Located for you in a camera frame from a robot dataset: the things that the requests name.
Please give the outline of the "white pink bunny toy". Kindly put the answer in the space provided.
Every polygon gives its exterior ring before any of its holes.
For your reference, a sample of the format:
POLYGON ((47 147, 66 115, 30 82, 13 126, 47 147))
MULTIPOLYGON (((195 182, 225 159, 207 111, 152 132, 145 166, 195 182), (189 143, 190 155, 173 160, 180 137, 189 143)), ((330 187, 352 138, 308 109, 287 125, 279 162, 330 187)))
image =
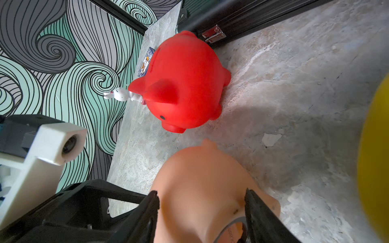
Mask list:
POLYGON ((103 98, 104 99, 114 98, 115 100, 121 102, 126 102, 128 100, 131 100, 131 101, 138 101, 142 105, 146 104, 146 101, 143 99, 141 95, 128 91, 125 88, 116 88, 113 91, 104 92, 103 98))

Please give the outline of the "yellow piggy bank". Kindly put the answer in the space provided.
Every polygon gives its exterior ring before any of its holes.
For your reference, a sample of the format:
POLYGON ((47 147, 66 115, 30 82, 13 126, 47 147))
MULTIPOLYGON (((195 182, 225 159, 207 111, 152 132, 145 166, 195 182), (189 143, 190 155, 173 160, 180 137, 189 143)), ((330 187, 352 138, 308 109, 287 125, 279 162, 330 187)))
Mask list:
POLYGON ((377 89, 360 139, 357 180, 367 219, 389 241, 389 77, 377 89))

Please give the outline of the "pink piggy bank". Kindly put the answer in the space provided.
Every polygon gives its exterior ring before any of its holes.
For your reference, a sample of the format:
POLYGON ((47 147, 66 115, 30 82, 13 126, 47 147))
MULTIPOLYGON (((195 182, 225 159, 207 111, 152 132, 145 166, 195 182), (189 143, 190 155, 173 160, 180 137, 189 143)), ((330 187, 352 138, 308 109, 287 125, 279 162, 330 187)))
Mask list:
POLYGON ((175 153, 152 190, 160 200, 156 243, 236 243, 243 240, 245 194, 252 189, 277 216, 280 203, 262 191, 233 157, 206 139, 175 153))

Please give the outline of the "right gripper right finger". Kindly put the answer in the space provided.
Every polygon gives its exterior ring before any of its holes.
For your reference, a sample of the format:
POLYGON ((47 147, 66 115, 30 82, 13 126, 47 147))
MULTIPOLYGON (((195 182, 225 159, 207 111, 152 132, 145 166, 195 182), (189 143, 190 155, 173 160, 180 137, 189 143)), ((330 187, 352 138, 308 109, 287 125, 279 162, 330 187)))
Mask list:
POLYGON ((251 189, 245 194, 247 243, 298 243, 264 201, 251 189))

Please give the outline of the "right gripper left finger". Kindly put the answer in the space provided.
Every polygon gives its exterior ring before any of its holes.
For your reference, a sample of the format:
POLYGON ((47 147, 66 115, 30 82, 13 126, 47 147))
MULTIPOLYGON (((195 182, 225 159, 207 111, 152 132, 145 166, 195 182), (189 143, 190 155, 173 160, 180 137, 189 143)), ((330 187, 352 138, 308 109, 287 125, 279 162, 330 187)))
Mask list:
POLYGON ((140 205, 125 219, 119 230, 110 238, 110 243, 152 243, 155 238, 160 200, 155 190, 151 191, 140 205))

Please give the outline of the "red piggy bank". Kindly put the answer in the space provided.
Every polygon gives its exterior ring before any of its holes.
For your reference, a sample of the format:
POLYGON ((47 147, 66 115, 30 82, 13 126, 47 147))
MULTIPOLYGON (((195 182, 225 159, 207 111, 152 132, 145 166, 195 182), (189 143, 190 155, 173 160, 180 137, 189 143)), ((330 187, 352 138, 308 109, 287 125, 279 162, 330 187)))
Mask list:
POLYGON ((146 75, 128 90, 142 96, 165 130, 184 133, 220 117, 222 92, 231 78, 209 45, 182 31, 160 44, 146 75))

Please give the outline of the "black case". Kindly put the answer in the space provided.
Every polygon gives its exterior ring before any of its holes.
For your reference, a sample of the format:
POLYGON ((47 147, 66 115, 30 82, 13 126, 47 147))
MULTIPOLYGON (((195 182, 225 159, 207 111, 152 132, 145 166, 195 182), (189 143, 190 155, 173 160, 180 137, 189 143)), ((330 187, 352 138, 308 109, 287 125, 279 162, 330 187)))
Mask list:
POLYGON ((182 1, 177 32, 190 31, 210 47, 221 47, 326 1, 182 1))

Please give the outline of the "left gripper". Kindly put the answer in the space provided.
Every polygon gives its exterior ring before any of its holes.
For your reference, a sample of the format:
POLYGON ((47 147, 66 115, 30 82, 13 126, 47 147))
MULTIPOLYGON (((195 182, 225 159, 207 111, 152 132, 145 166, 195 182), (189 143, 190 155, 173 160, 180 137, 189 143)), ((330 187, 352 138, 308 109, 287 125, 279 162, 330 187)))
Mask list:
POLYGON ((76 232, 109 238, 122 226, 129 212, 112 217, 109 200, 139 204, 146 196, 129 191, 102 179, 76 183, 56 193, 19 219, 1 230, 2 243, 15 243, 33 229, 64 233, 66 238, 76 232))

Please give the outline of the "card box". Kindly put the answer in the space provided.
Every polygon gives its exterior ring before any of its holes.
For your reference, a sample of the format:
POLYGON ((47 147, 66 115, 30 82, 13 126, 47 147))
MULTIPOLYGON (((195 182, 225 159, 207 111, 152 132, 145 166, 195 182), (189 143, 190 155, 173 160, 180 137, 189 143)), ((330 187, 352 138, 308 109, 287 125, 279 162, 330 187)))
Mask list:
POLYGON ((145 55, 145 58, 143 59, 143 61, 141 63, 140 69, 138 71, 138 77, 143 77, 146 75, 148 68, 149 68, 149 64, 150 64, 151 59, 154 55, 154 52, 155 52, 155 49, 149 47, 149 49, 145 55))

